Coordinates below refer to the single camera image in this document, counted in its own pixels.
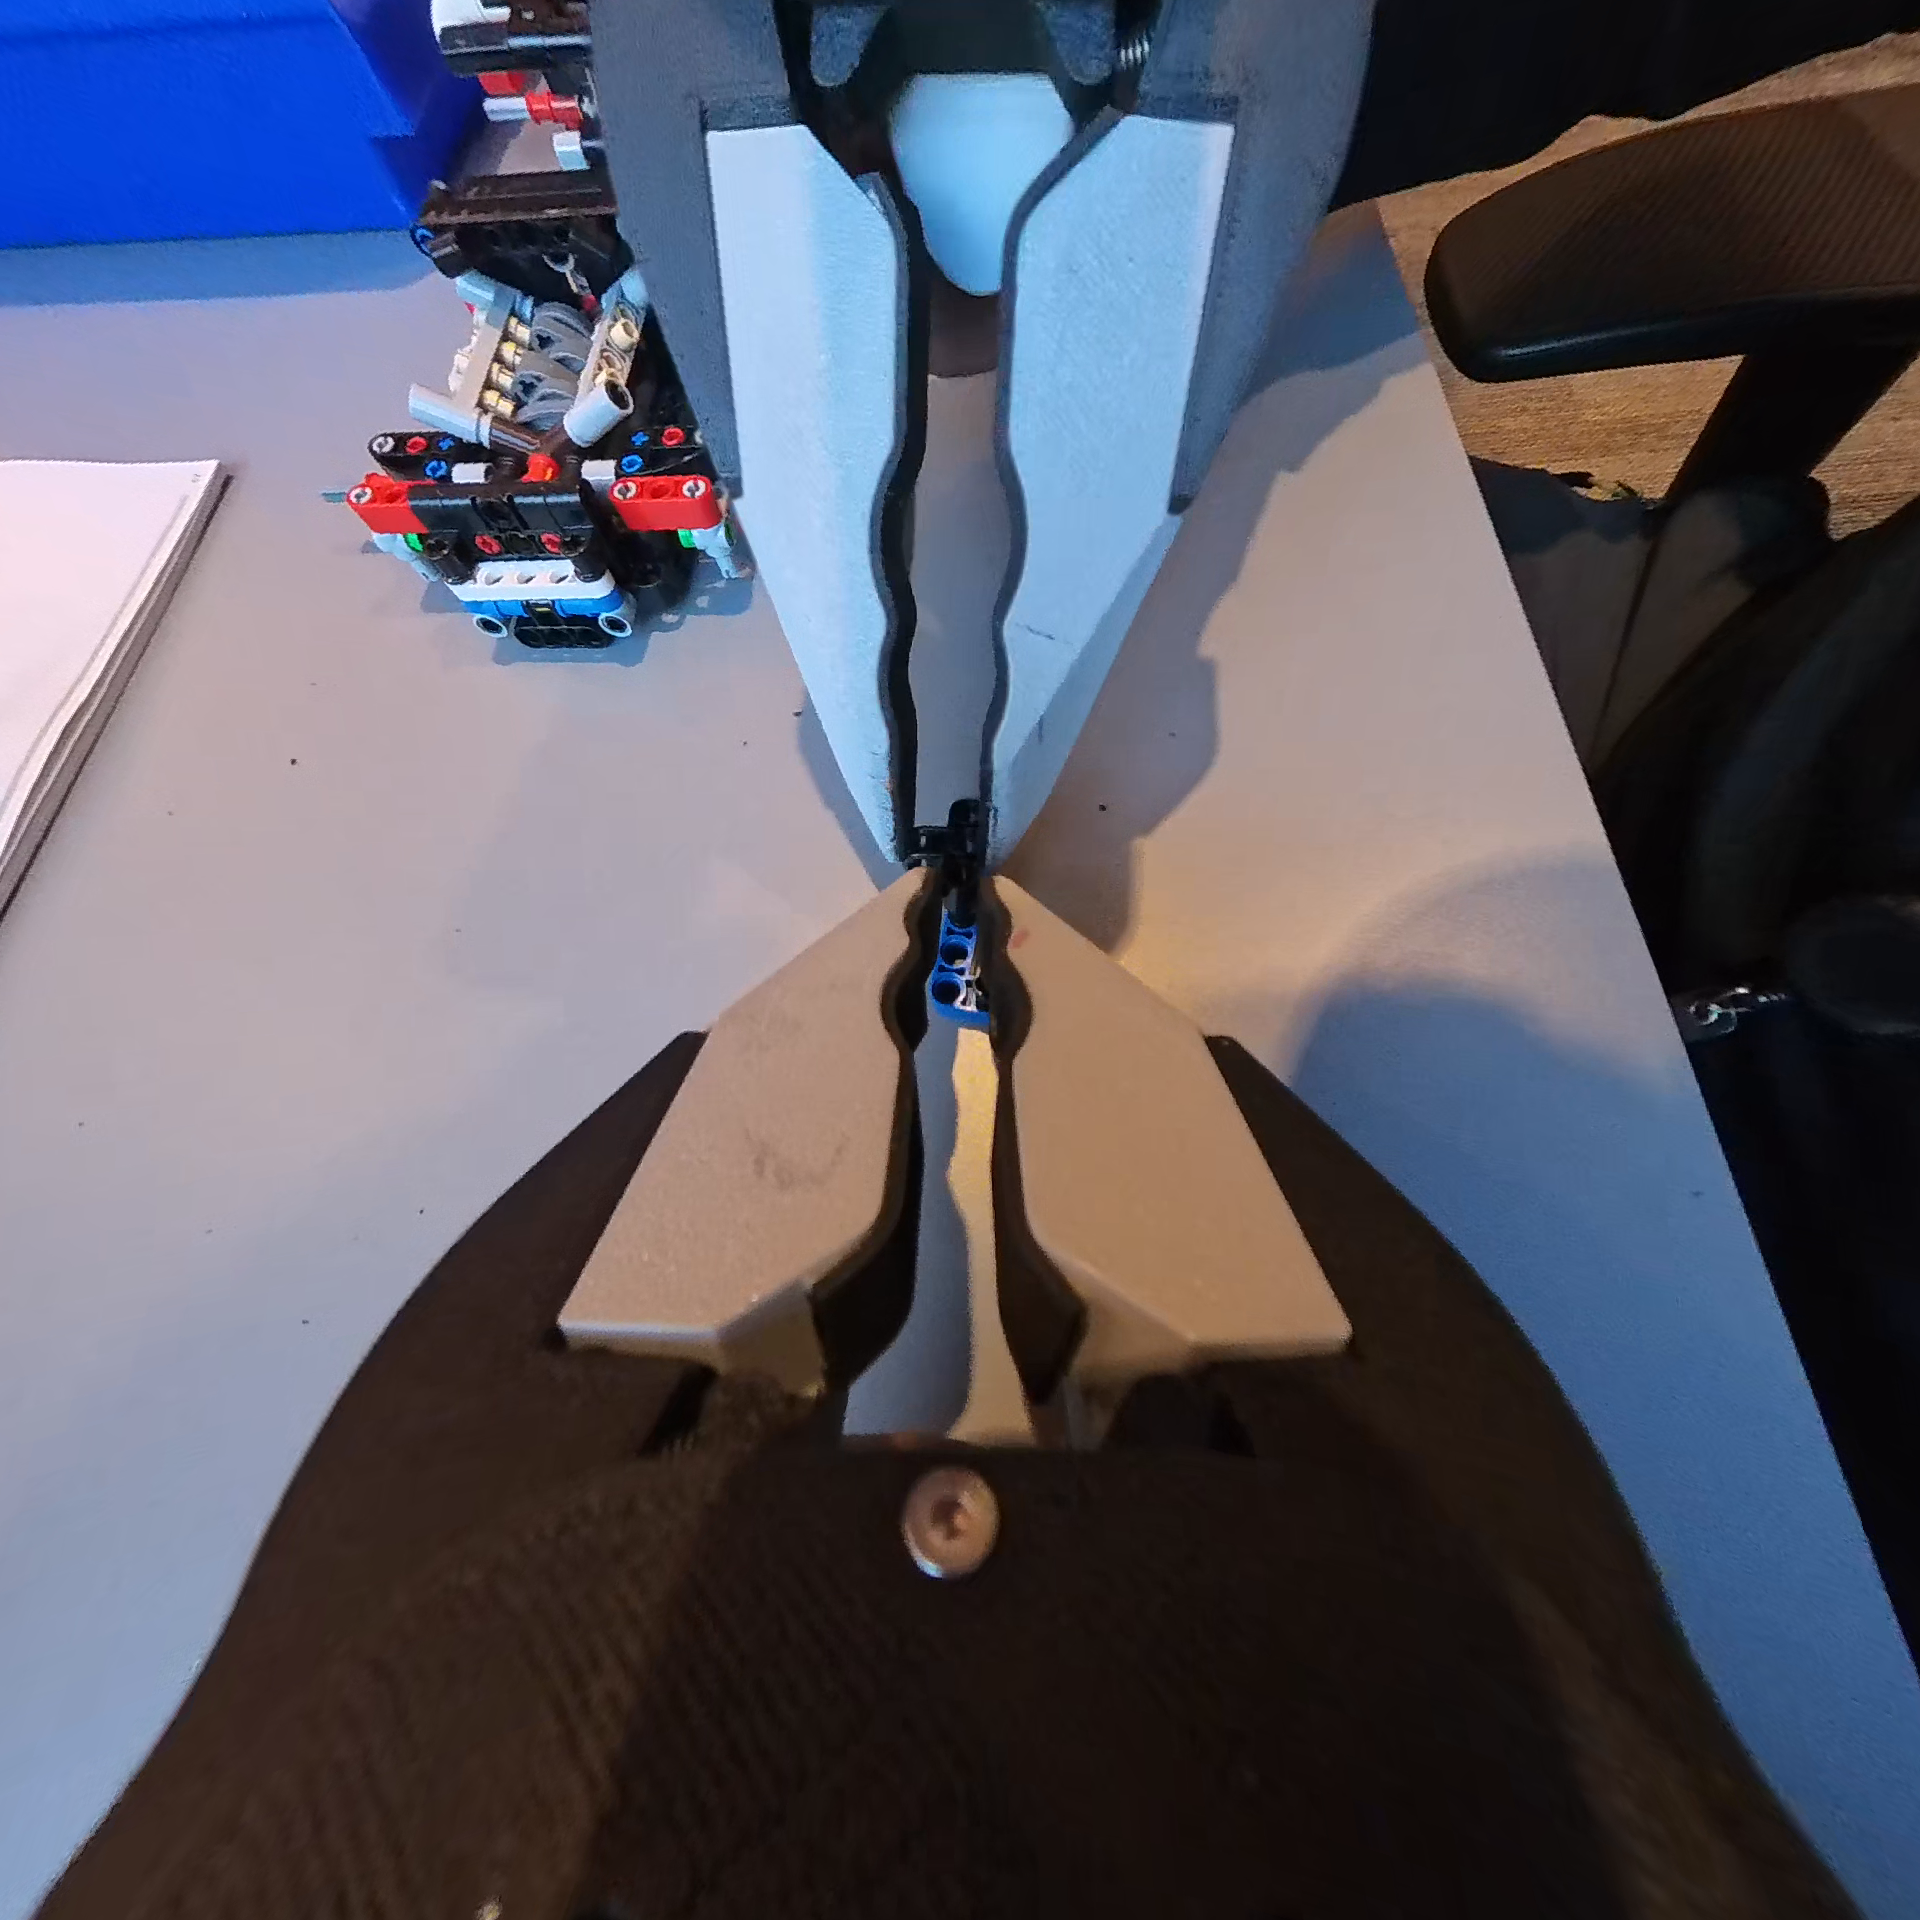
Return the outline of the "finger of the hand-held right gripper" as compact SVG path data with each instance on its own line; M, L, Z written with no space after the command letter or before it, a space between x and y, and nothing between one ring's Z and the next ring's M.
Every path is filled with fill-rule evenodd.
M892 190L804 129L705 133L745 539L827 751L900 839L900 636L881 512L907 441L911 250Z
M983 765L1016 843L1175 536L1174 477L1234 133L1096 117L1016 206L996 454L1015 552Z

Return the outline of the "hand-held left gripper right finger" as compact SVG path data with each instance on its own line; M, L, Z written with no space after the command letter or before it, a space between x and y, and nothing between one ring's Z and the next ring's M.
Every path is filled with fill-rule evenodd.
M996 1287L1025 1399L1347 1350L1198 1025L1015 883L991 907Z

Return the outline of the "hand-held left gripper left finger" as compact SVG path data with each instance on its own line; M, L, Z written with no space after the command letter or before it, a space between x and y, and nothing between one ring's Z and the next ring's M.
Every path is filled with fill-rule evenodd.
M885 1287L847 1283L903 1212L914 1074L889 993L920 903L900 876L704 1033L558 1316L571 1348L827 1389L886 1345L857 1328Z

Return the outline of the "blue angled beam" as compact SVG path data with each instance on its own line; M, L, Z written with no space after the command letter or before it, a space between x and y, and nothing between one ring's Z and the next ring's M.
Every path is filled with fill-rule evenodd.
M943 901L939 935L927 977L927 1004L956 1029L987 1033L992 1025L985 961L979 957L979 907L960 887Z

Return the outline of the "brick car chassis model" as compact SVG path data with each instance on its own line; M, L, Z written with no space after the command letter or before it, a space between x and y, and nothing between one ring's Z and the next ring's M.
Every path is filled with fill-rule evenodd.
M752 558L616 223L586 7L430 20L488 123L546 133L558 165L428 187L411 243L468 344L328 500L480 636L611 648L679 608L699 566L737 583Z

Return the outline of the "blue storage bin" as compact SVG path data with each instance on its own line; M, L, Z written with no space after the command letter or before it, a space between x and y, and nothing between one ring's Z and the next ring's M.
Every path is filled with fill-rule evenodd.
M428 4L6 4L2 246L391 231L482 126Z

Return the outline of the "black angled connector piece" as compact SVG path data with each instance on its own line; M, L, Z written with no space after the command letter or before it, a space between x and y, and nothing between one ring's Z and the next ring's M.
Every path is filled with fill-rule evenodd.
M976 901L985 872L987 826L987 811L976 797L970 797L948 809L946 823L911 830L903 844L903 864L934 874L943 898L960 903L960 920L972 915L972 903Z

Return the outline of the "black office chair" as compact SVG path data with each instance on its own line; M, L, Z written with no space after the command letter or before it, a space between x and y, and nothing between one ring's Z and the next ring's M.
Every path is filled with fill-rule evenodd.
M1668 989L1915 1042L1915 500L1814 482L1915 366L1915 85L1644 133L1457 216L1428 319L1477 384L1736 358L1657 503L1485 467Z

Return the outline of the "building instruction booklet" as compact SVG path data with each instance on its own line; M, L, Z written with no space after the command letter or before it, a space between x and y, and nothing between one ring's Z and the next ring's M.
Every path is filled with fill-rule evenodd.
M2 901L138 669L221 463L2 459Z

